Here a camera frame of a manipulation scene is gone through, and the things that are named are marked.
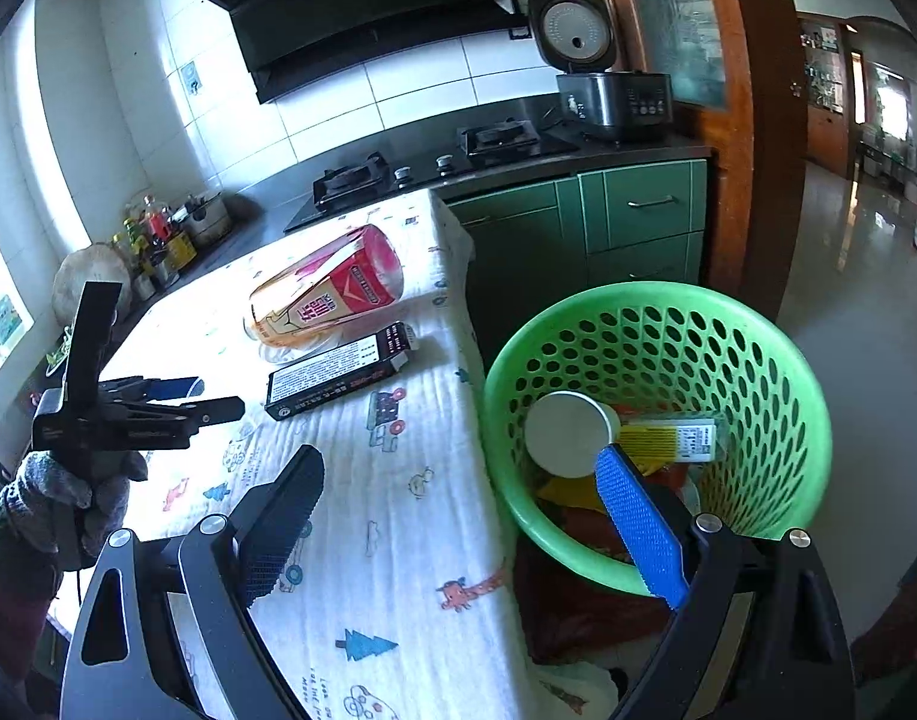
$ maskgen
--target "green cabinet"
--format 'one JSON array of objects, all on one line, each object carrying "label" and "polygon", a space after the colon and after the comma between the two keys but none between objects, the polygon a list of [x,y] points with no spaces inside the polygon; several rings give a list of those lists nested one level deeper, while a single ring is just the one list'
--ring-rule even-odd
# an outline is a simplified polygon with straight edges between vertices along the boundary
[{"label": "green cabinet", "polygon": [[590,287],[697,283],[704,160],[613,167],[461,199],[474,239],[468,308],[488,367],[525,322]]},{"label": "green cabinet", "polygon": [[497,191],[450,208],[474,240],[468,310],[490,365],[528,319],[585,289],[578,181]]}]

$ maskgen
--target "black box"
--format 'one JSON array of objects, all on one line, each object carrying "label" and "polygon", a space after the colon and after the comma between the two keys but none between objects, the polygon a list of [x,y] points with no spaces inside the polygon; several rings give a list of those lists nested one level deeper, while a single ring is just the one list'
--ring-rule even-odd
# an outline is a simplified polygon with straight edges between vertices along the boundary
[{"label": "black box", "polygon": [[395,322],[374,336],[292,362],[268,377],[265,410],[282,420],[397,373],[417,348],[412,329]]}]

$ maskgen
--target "metal bolt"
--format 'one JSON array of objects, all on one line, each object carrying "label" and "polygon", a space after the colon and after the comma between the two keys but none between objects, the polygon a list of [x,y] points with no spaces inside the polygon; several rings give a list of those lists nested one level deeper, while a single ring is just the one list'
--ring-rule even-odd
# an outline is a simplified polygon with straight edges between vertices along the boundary
[{"label": "metal bolt", "polygon": [[224,530],[225,521],[225,517],[222,517],[221,514],[212,514],[211,517],[205,517],[198,527],[206,536],[213,536],[215,533],[221,533]]},{"label": "metal bolt", "polygon": [[791,541],[796,547],[807,547],[811,543],[811,536],[802,531],[801,528],[795,528],[791,533],[788,533],[788,541]]},{"label": "metal bolt", "polygon": [[132,538],[132,532],[126,531],[122,528],[119,531],[115,531],[108,538],[108,545],[110,547],[124,547],[128,543],[129,538]]},{"label": "metal bolt", "polygon": [[695,517],[695,524],[699,531],[705,533],[717,533],[721,530],[721,520],[714,514],[699,514]]}]

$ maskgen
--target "green basket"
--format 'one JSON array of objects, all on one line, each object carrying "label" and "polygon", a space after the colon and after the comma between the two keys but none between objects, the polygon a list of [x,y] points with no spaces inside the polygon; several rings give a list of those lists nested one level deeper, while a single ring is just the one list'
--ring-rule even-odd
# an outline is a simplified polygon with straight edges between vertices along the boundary
[{"label": "green basket", "polygon": [[732,298],[673,282],[612,284],[538,314],[505,344],[485,383],[482,432],[492,483],[525,533],[583,577],[647,595],[633,565],[580,544],[538,508],[548,476],[524,448],[535,399],[575,389],[638,410],[715,410],[728,455],[701,477],[702,509],[737,533],[807,527],[831,471],[825,399],[801,352]]}]

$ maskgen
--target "white lid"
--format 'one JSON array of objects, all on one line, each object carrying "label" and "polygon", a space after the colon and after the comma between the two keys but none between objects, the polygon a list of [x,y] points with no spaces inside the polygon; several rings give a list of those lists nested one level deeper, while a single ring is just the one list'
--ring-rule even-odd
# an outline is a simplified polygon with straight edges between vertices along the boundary
[{"label": "white lid", "polygon": [[539,398],[528,410],[524,445],[549,473],[577,479],[594,473],[599,452],[618,438],[620,427],[614,409],[562,389]]}]

